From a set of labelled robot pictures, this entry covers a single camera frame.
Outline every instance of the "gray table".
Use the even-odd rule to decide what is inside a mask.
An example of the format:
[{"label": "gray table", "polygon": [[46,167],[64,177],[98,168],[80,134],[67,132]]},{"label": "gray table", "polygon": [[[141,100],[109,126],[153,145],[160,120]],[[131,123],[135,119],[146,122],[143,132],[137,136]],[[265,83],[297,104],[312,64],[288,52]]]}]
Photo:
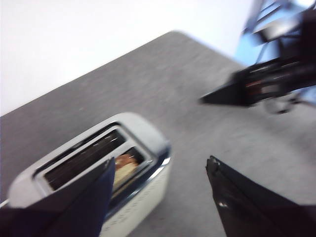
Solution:
[{"label": "gray table", "polygon": [[165,199],[131,237],[225,235],[204,169],[210,154],[295,202],[315,203],[315,109],[275,116],[260,106],[198,104],[239,68],[171,32],[1,117],[1,200],[24,168],[131,111],[170,139],[174,157]]}]

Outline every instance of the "white wall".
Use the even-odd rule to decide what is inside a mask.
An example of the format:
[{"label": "white wall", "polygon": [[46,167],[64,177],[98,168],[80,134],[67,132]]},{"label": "white wall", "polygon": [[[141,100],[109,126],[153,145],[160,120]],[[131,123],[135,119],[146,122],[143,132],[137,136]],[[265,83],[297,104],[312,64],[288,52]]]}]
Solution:
[{"label": "white wall", "polygon": [[174,29],[233,55],[253,0],[2,0],[1,115]]},{"label": "white wall", "polygon": [[300,5],[302,7],[309,7],[313,4],[315,0],[293,0],[294,3],[296,3],[297,5]]}]

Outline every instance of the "black object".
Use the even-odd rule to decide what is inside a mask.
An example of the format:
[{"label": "black object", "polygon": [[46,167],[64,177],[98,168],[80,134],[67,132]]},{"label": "black object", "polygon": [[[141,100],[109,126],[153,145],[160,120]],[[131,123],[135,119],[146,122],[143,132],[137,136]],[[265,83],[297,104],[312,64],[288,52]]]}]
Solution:
[{"label": "black object", "polygon": [[301,13],[298,40],[284,45],[278,40],[277,59],[247,67],[228,83],[204,95],[203,103],[249,107],[261,100],[281,97],[316,84],[316,10]]},{"label": "black object", "polygon": [[206,171],[227,237],[316,236],[316,206],[298,205],[213,156]]},{"label": "black object", "polygon": [[[0,236],[98,237],[112,195],[114,172],[112,158],[28,208],[1,208]],[[96,179],[86,183],[90,179],[87,176],[96,175]],[[78,192],[82,185],[84,190]]]}]

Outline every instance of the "toaster slot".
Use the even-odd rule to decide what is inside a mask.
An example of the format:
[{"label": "toaster slot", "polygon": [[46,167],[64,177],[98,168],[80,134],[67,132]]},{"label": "toaster slot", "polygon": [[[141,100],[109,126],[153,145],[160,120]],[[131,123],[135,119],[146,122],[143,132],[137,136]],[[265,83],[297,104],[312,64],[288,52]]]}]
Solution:
[{"label": "toaster slot", "polygon": [[124,183],[129,181],[140,170],[142,170],[148,164],[146,162],[147,160],[148,158],[140,154],[140,152],[135,147],[116,157],[116,171],[113,191],[115,192]]},{"label": "toaster slot", "polygon": [[57,190],[124,142],[125,139],[114,130],[44,174],[44,177],[51,188]]}]

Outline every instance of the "floor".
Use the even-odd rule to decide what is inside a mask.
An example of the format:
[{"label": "floor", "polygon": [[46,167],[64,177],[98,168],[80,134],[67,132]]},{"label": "floor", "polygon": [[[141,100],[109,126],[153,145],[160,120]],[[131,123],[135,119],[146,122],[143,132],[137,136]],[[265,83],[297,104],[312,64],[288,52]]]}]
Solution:
[{"label": "floor", "polygon": [[[260,17],[267,14],[267,12],[271,9],[273,9],[273,7],[267,9],[266,11],[263,11]],[[303,10],[304,10],[303,6],[298,6],[298,5],[293,4],[290,8],[288,9],[283,8],[277,11],[276,13],[274,13],[273,15],[271,15],[270,17],[268,17],[267,19],[265,19],[264,21],[262,21],[258,25],[258,28],[260,28],[261,26],[271,21],[279,19],[281,17],[291,17]],[[240,37],[240,41],[234,55],[234,59],[238,61],[239,63],[243,64],[244,66],[250,66],[252,64],[255,64],[262,47],[263,45],[258,45],[256,43],[256,40],[252,34],[248,33],[248,34],[242,35]],[[277,57],[278,57],[277,43],[273,41],[273,42],[270,42],[269,45],[267,45],[260,61],[264,62],[264,61],[268,61]],[[300,93],[300,99],[303,102],[306,102],[311,105],[316,105],[316,86],[300,89],[300,90],[297,90],[296,92]]]}]

